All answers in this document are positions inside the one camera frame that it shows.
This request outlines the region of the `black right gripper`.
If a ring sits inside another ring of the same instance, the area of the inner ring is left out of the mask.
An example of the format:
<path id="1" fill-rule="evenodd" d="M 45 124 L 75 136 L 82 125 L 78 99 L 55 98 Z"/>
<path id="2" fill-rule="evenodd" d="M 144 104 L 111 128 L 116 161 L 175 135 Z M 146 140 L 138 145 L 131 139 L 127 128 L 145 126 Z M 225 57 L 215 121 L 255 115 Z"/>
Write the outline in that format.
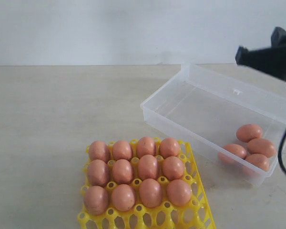
<path id="1" fill-rule="evenodd" d="M 286 31 L 275 27 L 271 48 L 248 50 L 240 46 L 235 55 L 237 65 L 268 74 L 286 83 Z"/>

